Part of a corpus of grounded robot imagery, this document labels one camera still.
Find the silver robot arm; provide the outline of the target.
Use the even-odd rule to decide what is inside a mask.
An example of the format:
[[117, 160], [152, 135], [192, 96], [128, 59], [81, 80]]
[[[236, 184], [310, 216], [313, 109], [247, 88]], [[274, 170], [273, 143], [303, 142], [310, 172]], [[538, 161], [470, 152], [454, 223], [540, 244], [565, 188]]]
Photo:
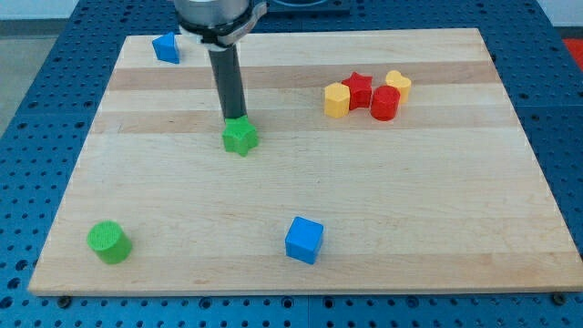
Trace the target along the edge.
[[174, 7], [183, 34], [220, 48], [249, 34], [268, 11], [266, 1], [251, 0], [175, 0]]

